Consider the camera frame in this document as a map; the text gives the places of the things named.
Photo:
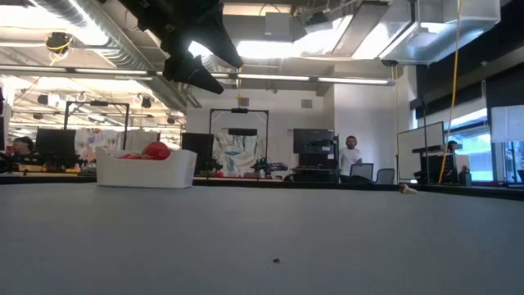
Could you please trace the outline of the long LED light bar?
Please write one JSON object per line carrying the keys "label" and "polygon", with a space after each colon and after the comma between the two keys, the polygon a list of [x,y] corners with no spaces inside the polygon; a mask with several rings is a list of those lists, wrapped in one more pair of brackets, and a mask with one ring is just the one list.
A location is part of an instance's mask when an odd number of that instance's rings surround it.
{"label": "long LED light bar", "polygon": [[[116,79],[145,79],[151,80],[154,77],[161,77],[161,71],[154,70],[117,70],[104,68],[80,68],[63,66],[27,66],[0,64],[0,74],[23,75],[23,76],[57,76],[73,77],[79,75],[96,77],[111,77]],[[338,77],[338,76],[306,76],[306,75],[273,75],[273,74],[249,74],[249,73],[220,73],[212,72],[215,79],[249,79],[285,82],[304,82],[322,84],[362,84],[373,86],[394,86],[393,79],[370,79],[357,77]]]}

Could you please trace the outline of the patterned cloth backdrop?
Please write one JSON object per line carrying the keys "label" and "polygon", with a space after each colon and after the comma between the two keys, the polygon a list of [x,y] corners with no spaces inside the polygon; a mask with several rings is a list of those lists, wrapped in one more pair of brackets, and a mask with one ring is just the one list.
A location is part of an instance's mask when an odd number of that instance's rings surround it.
{"label": "patterned cloth backdrop", "polygon": [[258,135],[214,135],[213,158],[222,166],[221,171],[228,177],[242,177],[254,173],[253,165],[262,157],[264,141]]}

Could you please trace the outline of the grey office chair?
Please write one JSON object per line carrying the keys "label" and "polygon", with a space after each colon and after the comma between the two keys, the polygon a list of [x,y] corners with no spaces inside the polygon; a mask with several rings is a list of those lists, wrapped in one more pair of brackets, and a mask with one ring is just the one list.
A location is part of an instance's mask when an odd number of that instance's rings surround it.
{"label": "grey office chair", "polygon": [[393,184],[395,182],[395,170],[392,168],[380,169],[377,172],[376,184]]}
{"label": "grey office chair", "polygon": [[350,168],[350,177],[358,176],[366,180],[373,180],[373,163],[353,164]]}

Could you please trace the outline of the white patterned cloth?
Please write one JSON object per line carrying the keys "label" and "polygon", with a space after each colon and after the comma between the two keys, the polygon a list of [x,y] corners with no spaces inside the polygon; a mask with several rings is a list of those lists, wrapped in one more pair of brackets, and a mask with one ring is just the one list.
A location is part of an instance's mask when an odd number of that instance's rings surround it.
{"label": "white patterned cloth", "polygon": [[75,153],[84,161],[96,160],[96,148],[142,151],[149,143],[159,141],[160,134],[144,130],[77,129]]}

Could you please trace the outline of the black background rig frame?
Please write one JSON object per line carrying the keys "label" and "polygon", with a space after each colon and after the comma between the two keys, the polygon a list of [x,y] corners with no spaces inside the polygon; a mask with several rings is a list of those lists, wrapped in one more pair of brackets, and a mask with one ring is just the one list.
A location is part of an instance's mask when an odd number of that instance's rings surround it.
{"label": "black background rig frame", "polygon": [[[264,141],[264,152],[261,158],[267,158],[269,111],[251,110],[246,107],[212,108],[209,113],[208,134],[214,136],[218,133],[245,136],[258,135]],[[217,161],[216,163],[219,166],[217,170],[222,172],[222,166]],[[264,172],[245,174],[242,178],[261,179],[264,178]]]}

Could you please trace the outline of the white whiteboard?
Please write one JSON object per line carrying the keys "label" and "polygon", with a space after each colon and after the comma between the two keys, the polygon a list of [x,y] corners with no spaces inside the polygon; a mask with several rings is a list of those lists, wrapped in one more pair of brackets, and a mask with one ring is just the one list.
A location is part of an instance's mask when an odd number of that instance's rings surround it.
{"label": "white whiteboard", "polygon": [[416,149],[444,145],[444,122],[398,133],[397,139],[399,180],[415,179],[414,173],[421,170],[420,152]]}

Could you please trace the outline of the silver spiral air duct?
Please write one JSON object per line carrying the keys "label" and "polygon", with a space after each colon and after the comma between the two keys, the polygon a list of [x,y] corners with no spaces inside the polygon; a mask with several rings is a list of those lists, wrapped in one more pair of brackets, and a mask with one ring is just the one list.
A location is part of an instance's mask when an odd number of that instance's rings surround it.
{"label": "silver spiral air duct", "polygon": [[[74,36],[86,45],[95,46],[98,54],[118,70],[152,70],[153,65],[139,52],[131,39],[106,14],[98,0],[29,0],[59,20],[72,25]],[[139,82],[149,88],[168,108],[186,111],[197,107],[190,94],[175,88],[161,75]]]}

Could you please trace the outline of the black lamp frame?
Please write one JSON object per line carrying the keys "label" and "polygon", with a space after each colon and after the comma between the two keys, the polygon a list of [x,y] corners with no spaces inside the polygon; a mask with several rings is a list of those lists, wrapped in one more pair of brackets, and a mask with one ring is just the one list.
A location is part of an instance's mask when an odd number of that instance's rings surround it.
{"label": "black lamp frame", "polygon": [[[69,117],[75,112],[70,111],[70,106],[75,104],[78,107],[82,107],[86,102],[73,102],[73,101],[67,101],[65,102],[65,115],[64,115],[64,122],[63,122],[63,130],[66,130],[69,123]],[[122,106],[125,108],[125,115],[124,115],[124,135],[123,135],[123,141],[122,141],[122,148],[126,148],[126,141],[128,137],[128,127],[129,127],[129,115],[130,115],[130,105],[129,103],[123,103],[123,102],[103,102],[103,101],[91,101],[88,102],[88,104],[91,107],[109,107],[109,106]]]}

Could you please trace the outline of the white plastic basket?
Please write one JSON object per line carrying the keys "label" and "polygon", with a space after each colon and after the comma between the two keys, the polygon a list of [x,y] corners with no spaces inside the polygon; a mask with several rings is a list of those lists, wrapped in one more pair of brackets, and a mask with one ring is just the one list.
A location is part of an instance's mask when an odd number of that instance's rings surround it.
{"label": "white plastic basket", "polygon": [[164,160],[122,159],[130,151],[96,149],[97,184],[130,188],[189,188],[197,154],[188,150],[171,152]]}

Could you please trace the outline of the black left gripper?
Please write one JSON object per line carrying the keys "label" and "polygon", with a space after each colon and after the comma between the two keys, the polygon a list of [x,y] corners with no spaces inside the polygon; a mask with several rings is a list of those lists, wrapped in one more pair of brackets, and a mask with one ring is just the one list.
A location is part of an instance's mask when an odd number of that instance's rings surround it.
{"label": "black left gripper", "polygon": [[[228,35],[221,0],[119,0],[138,21],[141,31],[152,32],[166,41],[163,50],[180,51],[196,41],[230,66],[240,68],[243,60]],[[223,86],[202,65],[201,56],[186,54],[165,61],[163,76],[169,81],[189,84],[221,94]]]}

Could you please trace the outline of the black monitor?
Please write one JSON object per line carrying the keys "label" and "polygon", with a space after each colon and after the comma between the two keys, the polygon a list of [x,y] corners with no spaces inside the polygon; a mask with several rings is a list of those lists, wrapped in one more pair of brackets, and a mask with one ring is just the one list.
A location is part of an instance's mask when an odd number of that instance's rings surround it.
{"label": "black monitor", "polygon": [[295,154],[333,154],[336,144],[331,129],[293,129]]}
{"label": "black monitor", "polygon": [[201,175],[203,171],[211,169],[213,142],[212,134],[182,134],[182,149],[196,153],[195,175]]}
{"label": "black monitor", "polygon": [[73,129],[38,129],[36,151],[44,164],[71,168],[75,166],[75,131]]}

